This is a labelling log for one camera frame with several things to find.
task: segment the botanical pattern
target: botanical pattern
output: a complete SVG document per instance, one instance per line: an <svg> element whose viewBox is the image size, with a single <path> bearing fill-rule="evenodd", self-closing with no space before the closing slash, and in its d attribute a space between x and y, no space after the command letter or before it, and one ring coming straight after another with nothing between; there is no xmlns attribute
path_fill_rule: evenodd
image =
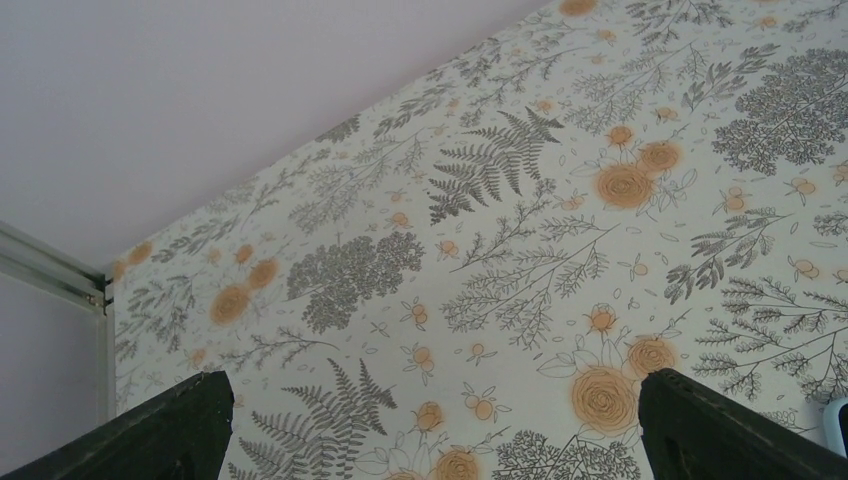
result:
<svg viewBox="0 0 848 480"><path fill-rule="evenodd" d="M119 411L226 371L227 479L651 478L674 368L820 441L846 4L516 19L117 259Z"/></svg>

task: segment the white ceiling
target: white ceiling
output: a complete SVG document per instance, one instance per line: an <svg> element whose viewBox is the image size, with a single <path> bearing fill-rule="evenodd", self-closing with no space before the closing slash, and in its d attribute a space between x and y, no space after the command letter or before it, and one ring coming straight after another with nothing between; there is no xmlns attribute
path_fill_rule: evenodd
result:
<svg viewBox="0 0 848 480"><path fill-rule="evenodd" d="M546 3L0 2L0 220L105 267Z"/></svg>

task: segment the orange flower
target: orange flower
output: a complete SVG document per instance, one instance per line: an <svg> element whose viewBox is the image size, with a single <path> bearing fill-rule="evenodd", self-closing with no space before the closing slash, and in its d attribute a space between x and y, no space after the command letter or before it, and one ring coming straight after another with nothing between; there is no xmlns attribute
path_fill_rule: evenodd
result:
<svg viewBox="0 0 848 480"><path fill-rule="evenodd" d="M480 478L477 462L470 453L451 450L442 455L436 464L437 480L477 480Z"/></svg>
<svg viewBox="0 0 848 480"><path fill-rule="evenodd" d="M802 195L809 195L816 191L815 184L810 183L806 178L793 178L791 183L795 190Z"/></svg>
<svg viewBox="0 0 848 480"><path fill-rule="evenodd" d="M767 28L772 28L777 25L777 19L772 17L771 15L768 15L754 22L754 25L765 30Z"/></svg>
<svg viewBox="0 0 848 480"><path fill-rule="evenodd" d="M230 285L221 290L209 308L209 318L222 327L233 324L250 303L250 291L242 285Z"/></svg>
<svg viewBox="0 0 848 480"><path fill-rule="evenodd" d="M112 281L118 283L124 278L124 274L127 273L127 263L121 259L118 259L114 265L112 265Z"/></svg>
<svg viewBox="0 0 848 480"><path fill-rule="evenodd" d="M667 170L680 161L680 148L669 142L649 143L639 154L639 166L649 172Z"/></svg>
<svg viewBox="0 0 848 480"><path fill-rule="evenodd" d="M598 39L606 40L607 42L610 42L610 43L615 42L615 40L616 40L615 33L611 32L609 30L598 30L597 35L598 35Z"/></svg>
<svg viewBox="0 0 848 480"><path fill-rule="evenodd" d="M550 100L545 99L545 100L539 100L538 102L536 102L536 110L538 110L542 113L545 113L545 114L551 113L551 110L553 110L553 109L554 109L554 102L552 102Z"/></svg>
<svg viewBox="0 0 848 480"><path fill-rule="evenodd" d="M598 0L565 0L559 6L559 13L568 17L587 15L598 5Z"/></svg>
<svg viewBox="0 0 848 480"><path fill-rule="evenodd" d="M409 225L409 218L406 217L406 214L400 212L392 215L389 221L395 227L409 228L411 226Z"/></svg>
<svg viewBox="0 0 848 480"><path fill-rule="evenodd" d="M221 260L221 251L215 247L210 248L209 253L206 254L206 261L212 265L218 265L219 260Z"/></svg>
<svg viewBox="0 0 848 480"><path fill-rule="evenodd" d="M198 348L191 352L189 355L189 361L191 362L191 366L195 369L199 369L201 365L203 365L203 360L206 358L206 349Z"/></svg>
<svg viewBox="0 0 848 480"><path fill-rule="evenodd" d="M627 360L639 378L645 378L651 372L674 366L676 354L668 342L653 337L643 337L634 343L627 352Z"/></svg>
<svg viewBox="0 0 848 480"><path fill-rule="evenodd" d="M129 256L127 256L127 263L130 265L138 265L147 260L147 257L149 257L152 252L153 244L150 242L144 242L130 252Z"/></svg>
<svg viewBox="0 0 848 480"><path fill-rule="evenodd" d="M669 107L660 107L654 110L654 113L657 116L657 120L661 120L663 122L668 120L677 120L677 112Z"/></svg>
<svg viewBox="0 0 848 480"><path fill-rule="evenodd" d="M593 367L574 381L574 413L604 435L620 435L636 420L636 395L630 387L618 370Z"/></svg>
<svg viewBox="0 0 848 480"><path fill-rule="evenodd" d="M612 330L615 324L615 310L606 303L599 303L592 307L592 314L589 315L589 323L592 330L598 332L608 332Z"/></svg>
<svg viewBox="0 0 848 480"><path fill-rule="evenodd" d="M633 138L633 131L624 125L620 125L613 127L610 133L607 134L607 138L610 139L610 145L623 147L630 143L630 140Z"/></svg>
<svg viewBox="0 0 848 480"><path fill-rule="evenodd" d="M601 170L595 186L604 202L622 208L636 208L654 194L654 182L631 165L613 165Z"/></svg>
<svg viewBox="0 0 848 480"><path fill-rule="evenodd" d="M277 275L277 269L276 258L262 260L250 271L250 276L247 278L248 285L254 290L267 287L274 281L274 277Z"/></svg>
<svg viewBox="0 0 848 480"><path fill-rule="evenodd" d="M798 274L809 278L810 280L817 278L819 276L819 269L813 265L813 262L809 260L798 260L793 263L792 266L795 267L797 273L795 274L795 279L798 279Z"/></svg>
<svg viewBox="0 0 848 480"><path fill-rule="evenodd" d="M442 408L436 402L427 402L415 414L415 424L422 432L431 432L442 424Z"/></svg>
<svg viewBox="0 0 848 480"><path fill-rule="evenodd" d="M430 349L427 347L421 347L415 350L412 352L412 360L419 365L430 360Z"/></svg>
<svg viewBox="0 0 848 480"><path fill-rule="evenodd" d="M236 252L236 263L244 265L245 262L250 260L251 255L253 255L253 246L248 244L242 245Z"/></svg>

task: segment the small flower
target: small flower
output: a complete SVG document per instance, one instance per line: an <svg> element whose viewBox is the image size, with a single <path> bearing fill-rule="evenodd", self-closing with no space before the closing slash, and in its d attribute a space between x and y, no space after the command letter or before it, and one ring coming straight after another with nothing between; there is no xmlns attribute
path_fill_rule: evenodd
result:
<svg viewBox="0 0 848 480"><path fill-rule="evenodd" d="M806 178L796 177L792 179L792 182L787 183L792 187L792 190L789 191L786 195L792 195L797 193L799 197L801 197L801 205L807 205L807 195L812 194L816 191L816 186L810 183Z"/></svg>
<svg viewBox="0 0 848 480"><path fill-rule="evenodd" d="M545 115L551 113L554 107L554 102L548 99L539 100L538 102L536 102L536 110L544 113Z"/></svg>
<svg viewBox="0 0 848 480"><path fill-rule="evenodd" d="M442 240L436 245L439 248L439 256L436 258L437 261L444 260L448 257L457 258L459 254L459 247L451 240Z"/></svg>
<svg viewBox="0 0 848 480"><path fill-rule="evenodd" d="M150 242L144 242L130 252L127 256L127 263L130 265L138 265L147 260L147 257L149 257L152 252L153 244Z"/></svg>
<svg viewBox="0 0 848 480"><path fill-rule="evenodd" d="M595 35L597 35L599 40L603 40L609 43L610 45L615 43L616 40L615 33L611 32L610 30L598 30Z"/></svg>
<svg viewBox="0 0 848 480"><path fill-rule="evenodd" d="M660 107L654 110L654 114L657 116L657 123L677 120L677 112L669 107Z"/></svg>
<svg viewBox="0 0 848 480"><path fill-rule="evenodd" d="M250 271L250 276L247 277L247 284L253 290L265 288L274 281L277 270L279 270L279 266L276 258L262 260Z"/></svg>
<svg viewBox="0 0 848 480"><path fill-rule="evenodd" d="M777 19L772 17L771 15L767 15L763 18L760 18L754 22L755 27L760 27L760 30L765 30L767 28L772 28L777 25Z"/></svg>
<svg viewBox="0 0 848 480"><path fill-rule="evenodd" d="M467 452L451 450L436 464L436 480L478 480L479 468L474 457Z"/></svg>
<svg viewBox="0 0 848 480"><path fill-rule="evenodd" d="M242 245L238 251L236 252L236 263L239 265L244 265L250 260L250 257L253 255L253 246L252 245Z"/></svg>
<svg viewBox="0 0 848 480"><path fill-rule="evenodd" d="M795 267L795 281L798 281L798 276L809 278L810 280L819 276L819 269L816 268L809 260L793 261L789 257L789 264Z"/></svg>
<svg viewBox="0 0 848 480"><path fill-rule="evenodd" d="M120 258L115 261L114 265L112 265L112 281L118 283L124 278L124 274L127 273L127 262L121 260Z"/></svg>
<svg viewBox="0 0 848 480"><path fill-rule="evenodd" d="M615 324L615 310L606 303L599 303L592 307L592 313L589 317L590 331L598 331L601 333L612 330Z"/></svg>
<svg viewBox="0 0 848 480"><path fill-rule="evenodd" d="M475 343L471 346L471 356L466 362L474 362L474 366L479 366L484 358L494 357L498 352L486 352L486 347L482 343Z"/></svg>
<svg viewBox="0 0 848 480"><path fill-rule="evenodd" d="M212 265L218 266L219 260L221 260L221 250L215 247L210 248L209 252L206 254L206 261Z"/></svg>
<svg viewBox="0 0 848 480"><path fill-rule="evenodd" d="M633 131L624 125L619 125L618 127L613 127L613 129L610 130L610 133L607 134L607 138L609 138L610 145L617 145L623 148L625 145L630 143L631 139L633 139Z"/></svg>
<svg viewBox="0 0 848 480"><path fill-rule="evenodd" d="M443 423L442 408L436 402L427 402L415 414L415 426L421 432L432 432Z"/></svg>
<svg viewBox="0 0 848 480"><path fill-rule="evenodd" d="M403 189L397 190L397 191L394 191L394 192L389 191L389 192L386 192L386 193L391 194L391 197L389 197L389 200L391 200L392 203L398 203L398 202L403 201L403 196L406 195L406 192L404 192Z"/></svg>
<svg viewBox="0 0 848 480"><path fill-rule="evenodd" d="M398 212L387 219L386 228L412 228L405 213Z"/></svg>
<svg viewBox="0 0 848 480"><path fill-rule="evenodd" d="M833 174L833 180L836 182L836 186L842 185L842 182L848 180L848 165L837 165L836 173Z"/></svg>
<svg viewBox="0 0 848 480"><path fill-rule="evenodd" d="M651 372L674 366L674 348L661 338L642 337L630 346L627 361L640 379Z"/></svg>
<svg viewBox="0 0 848 480"><path fill-rule="evenodd" d="M559 13L567 17L579 17L592 13L598 0L564 0L559 5Z"/></svg>
<svg viewBox="0 0 848 480"><path fill-rule="evenodd" d="M660 172L673 168L680 161L680 157L680 148L677 145L654 142L642 147L638 165L649 172Z"/></svg>
<svg viewBox="0 0 848 480"><path fill-rule="evenodd" d="M238 320L250 303L250 291L243 285L230 285L212 301L209 318L213 323L228 327Z"/></svg>

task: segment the branch illustration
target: branch illustration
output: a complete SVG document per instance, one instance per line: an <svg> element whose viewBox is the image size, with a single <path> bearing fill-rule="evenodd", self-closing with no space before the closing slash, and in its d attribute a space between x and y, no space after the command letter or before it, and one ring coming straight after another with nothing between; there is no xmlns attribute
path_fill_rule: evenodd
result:
<svg viewBox="0 0 848 480"><path fill-rule="evenodd" d="M681 297L688 299L696 285L699 290L715 288L724 279L725 266L744 269L760 255L767 256L774 245L774 237L766 235L766 229L788 216L778 215L770 207L748 210L743 215L728 218L723 231L693 237L692 241L697 243L692 245L695 249L692 257L703 256L706 260L694 268L688 264L672 268L666 275L669 285L665 298L674 305ZM734 249L722 260L720 255L731 247Z"/></svg>
<svg viewBox="0 0 848 480"><path fill-rule="evenodd" d="M693 367L695 375L729 377L720 385L726 394L744 394L754 401L762 391L761 374L757 369L769 362L776 371L784 372L798 381L808 400L819 403L848 394L848 357L835 350L836 340L848 325L829 329L833 322L848 322L848 301L804 292L812 303L801 303L790 287L771 277L760 281L731 278L731 288L722 290L725 310L734 315L731 326L716 319L710 321L709 336L697 338L700 345L720 348L733 346L740 355L755 355L755 360L740 362L722 352L701 354L701 363ZM770 324L783 324L784 334L814 334L804 341L789 345ZM807 350L814 344L824 344L821 350ZM824 375L809 375L813 361L827 359Z"/></svg>

